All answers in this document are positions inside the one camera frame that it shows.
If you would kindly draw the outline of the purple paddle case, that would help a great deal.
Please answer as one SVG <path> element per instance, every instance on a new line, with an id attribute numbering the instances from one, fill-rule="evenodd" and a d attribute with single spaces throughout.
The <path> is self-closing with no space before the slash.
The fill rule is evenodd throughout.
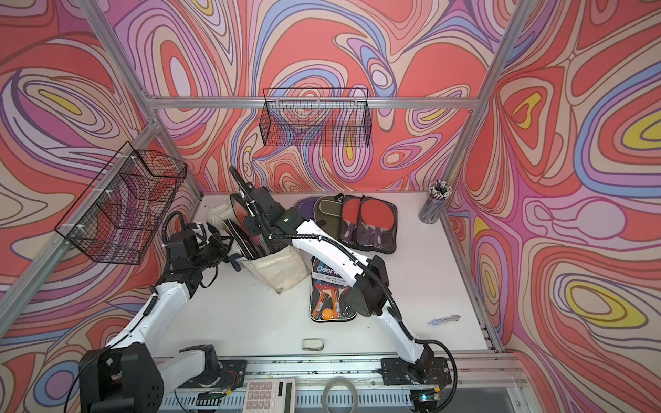
<path id="1" fill-rule="evenodd" d="M 317 201 L 320 199 L 320 196 L 310 196 L 299 201 L 296 201 L 294 207 L 300 213 L 300 215 L 306 220 L 314 220 L 315 218 L 315 206 Z"/>

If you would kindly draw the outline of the beige canvas tote bag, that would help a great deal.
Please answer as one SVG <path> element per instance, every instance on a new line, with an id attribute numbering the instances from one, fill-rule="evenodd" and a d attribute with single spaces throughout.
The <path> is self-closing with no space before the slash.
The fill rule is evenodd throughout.
<path id="1" fill-rule="evenodd" d="M 230 201 L 224 201 L 206 212 L 206 222 L 215 227 L 222 235 L 228 235 L 224 221 L 230 220 L 237 224 Z M 245 258 L 238 242 L 230 249 L 230 263 L 237 263 L 239 270 L 247 269 L 254 277 L 277 294 L 285 293 L 299 285 L 310 275 L 302 257 L 293 246 L 287 246 L 275 254 L 255 260 Z"/>

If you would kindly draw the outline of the olive green paddle case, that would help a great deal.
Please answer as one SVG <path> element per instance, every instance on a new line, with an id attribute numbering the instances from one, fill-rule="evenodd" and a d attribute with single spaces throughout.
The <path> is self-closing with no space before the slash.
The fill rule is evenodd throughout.
<path id="1" fill-rule="evenodd" d="M 330 237 L 339 239 L 342 227 L 342 196 L 321 196 L 314 204 L 313 219 Z"/>

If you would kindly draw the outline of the clear red paddle case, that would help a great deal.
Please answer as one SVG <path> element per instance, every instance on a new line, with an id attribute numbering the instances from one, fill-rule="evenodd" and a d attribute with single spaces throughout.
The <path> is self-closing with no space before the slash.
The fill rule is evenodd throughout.
<path id="1" fill-rule="evenodd" d="M 347 246 L 356 245 L 356 231 L 360 216 L 361 198 L 356 196 L 345 196 L 342 207 L 342 226 L 340 229 L 340 241 Z"/>
<path id="2" fill-rule="evenodd" d="M 392 255 L 397 249 L 398 210 L 388 201 L 363 197 L 356 229 L 356 248 Z"/>

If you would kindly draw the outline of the clear case with orange balls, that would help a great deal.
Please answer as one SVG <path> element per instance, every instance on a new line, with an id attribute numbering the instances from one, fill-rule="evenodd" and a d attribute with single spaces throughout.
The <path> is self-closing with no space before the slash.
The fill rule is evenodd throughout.
<path id="1" fill-rule="evenodd" d="M 311 259 L 310 318 L 315 323 L 345 323 L 357 313 L 349 304 L 350 287 L 331 267 Z"/>

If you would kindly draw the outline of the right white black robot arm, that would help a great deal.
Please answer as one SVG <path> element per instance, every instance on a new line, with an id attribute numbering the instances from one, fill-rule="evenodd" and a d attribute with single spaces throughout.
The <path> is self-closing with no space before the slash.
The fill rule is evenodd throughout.
<path id="1" fill-rule="evenodd" d="M 416 337 L 406 326 L 392 297 L 387 282 L 387 269 L 379 256 L 363 256 L 345 248 L 324 232 L 316 222 L 304 219 L 295 208 L 284 208 L 264 187 L 239 183 L 239 193 L 245 203 L 256 233 L 265 241 L 268 251 L 286 244 L 318 258 L 334 270 L 350 287 L 349 304 L 365 318 L 374 317 L 394 344 L 399 358 L 411 369 L 411 377 L 422 384 L 438 370 L 433 367 L 432 346 L 443 350 L 451 366 L 450 384 L 458 384 L 458 368 L 447 346 L 437 340 Z"/>

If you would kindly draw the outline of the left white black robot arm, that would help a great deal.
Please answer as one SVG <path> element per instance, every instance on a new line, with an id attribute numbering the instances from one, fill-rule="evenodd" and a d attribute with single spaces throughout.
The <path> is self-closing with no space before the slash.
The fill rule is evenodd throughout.
<path id="1" fill-rule="evenodd" d="M 79 363 L 83 412 L 156 412 L 170 392 L 189 381 L 216 385 L 222 367 L 211 344 L 179 351 L 161 364 L 151 354 L 179 311 L 202 287 L 203 273 L 227 257 L 232 239 L 218 233 L 207 241 L 191 229 L 165 237 L 166 265 L 153 293 L 127 327 L 103 349 Z"/>

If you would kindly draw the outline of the black paddle cases in bag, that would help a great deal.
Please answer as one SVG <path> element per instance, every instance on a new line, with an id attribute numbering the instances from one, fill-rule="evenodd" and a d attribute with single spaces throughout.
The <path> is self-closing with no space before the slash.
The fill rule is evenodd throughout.
<path id="1" fill-rule="evenodd" d="M 251 236 L 244 231 L 241 225 L 229 219 L 223 220 L 223 225 L 239 245 L 241 254 L 247 260 L 264 258 L 270 254 L 261 234 Z"/>

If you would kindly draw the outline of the white eraser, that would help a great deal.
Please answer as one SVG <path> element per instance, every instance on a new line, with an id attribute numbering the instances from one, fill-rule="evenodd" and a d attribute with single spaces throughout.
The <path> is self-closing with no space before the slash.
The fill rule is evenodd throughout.
<path id="1" fill-rule="evenodd" d="M 306 338 L 302 341 L 301 348 L 304 351 L 320 352 L 324 350 L 325 344 L 319 338 Z"/>

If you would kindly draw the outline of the white pink calculator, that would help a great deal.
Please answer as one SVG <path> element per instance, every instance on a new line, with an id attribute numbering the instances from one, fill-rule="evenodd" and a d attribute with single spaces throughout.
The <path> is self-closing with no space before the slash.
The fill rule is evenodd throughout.
<path id="1" fill-rule="evenodd" d="M 245 385 L 243 411 L 247 413 L 294 413 L 295 379 L 250 380 Z"/>

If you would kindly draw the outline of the metal mesh pencil cup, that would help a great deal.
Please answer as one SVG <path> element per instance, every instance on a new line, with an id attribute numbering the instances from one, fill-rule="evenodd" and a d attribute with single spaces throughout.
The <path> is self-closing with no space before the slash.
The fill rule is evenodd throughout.
<path id="1" fill-rule="evenodd" d="M 427 198 L 418 218 L 427 225 L 433 225 L 439 220 L 445 201 L 452 194 L 452 187 L 442 180 L 436 180 L 430 184 L 427 192 Z"/>

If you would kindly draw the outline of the grey tape roll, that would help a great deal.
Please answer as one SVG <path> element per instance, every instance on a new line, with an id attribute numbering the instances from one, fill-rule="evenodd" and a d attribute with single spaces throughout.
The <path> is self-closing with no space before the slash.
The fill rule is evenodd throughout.
<path id="1" fill-rule="evenodd" d="M 359 405 L 359 394 L 354 384 L 344 377 L 330 379 L 322 392 L 321 406 L 323 412 L 331 412 L 332 407 L 347 407 L 350 413 L 356 412 Z"/>

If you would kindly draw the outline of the small blue utility knife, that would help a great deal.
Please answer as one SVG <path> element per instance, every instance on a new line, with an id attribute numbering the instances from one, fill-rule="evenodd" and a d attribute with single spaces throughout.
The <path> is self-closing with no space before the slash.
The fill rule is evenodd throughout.
<path id="1" fill-rule="evenodd" d="M 434 318 L 434 319 L 432 319 L 428 322 L 428 325 L 433 325 L 433 326 L 444 325 L 444 324 L 447 324 L 447 323 L 457 322 L 460 319 L 461 319 L 460 315 L 453 314 L 453 315 L 443 317 L 443 318 Z"/>

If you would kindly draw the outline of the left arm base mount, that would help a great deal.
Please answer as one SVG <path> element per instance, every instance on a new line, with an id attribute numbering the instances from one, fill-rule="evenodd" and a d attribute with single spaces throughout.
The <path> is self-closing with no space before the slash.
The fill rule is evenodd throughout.
<path id="1" fill-rule="evenodd" d="M 212 388 L 234 391 L 244 385 L 247 364 L 243 359 L 221 360 L 217 371 L 192 378 L 180 385 L 179 389 Z"/>

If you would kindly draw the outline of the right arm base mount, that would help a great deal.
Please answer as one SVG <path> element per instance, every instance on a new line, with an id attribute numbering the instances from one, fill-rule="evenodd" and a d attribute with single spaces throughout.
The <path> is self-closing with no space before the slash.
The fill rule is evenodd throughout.
<path id="1" fill-rule="evenodd" d="M 426 368 L 418 368 L 399 358 L 382 358 L 377 372 L 385 385 L 435 385 L 444 388 L 453 383 L 452 370 L 445 357 L 435 357 Z"/>

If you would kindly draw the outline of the aluminium front rail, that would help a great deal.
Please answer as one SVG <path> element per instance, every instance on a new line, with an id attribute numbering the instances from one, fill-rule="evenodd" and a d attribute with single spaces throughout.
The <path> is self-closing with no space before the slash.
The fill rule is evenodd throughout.
<path id="1" fill-rule="evenodd" d="M 426 389 L 435 385 L 385 385 L 377 372 L 380 360 L 390 354 L 300 354 L 298 356 L 239 356 L 221 360 L 243 359 L 248 362 L 244 390 L 250 380 L 295 379 L 299 389 L 320 390 L 337 376 L 350 380 L 356 389 Z M 527 388 L 531 382 L 523 365 L 515 356 L 495 353 L 461 352 L 455 357 L 459 389 L 464 388 Z M 186 392 L 221 390 L 212 388 L 182 389 Z"/>

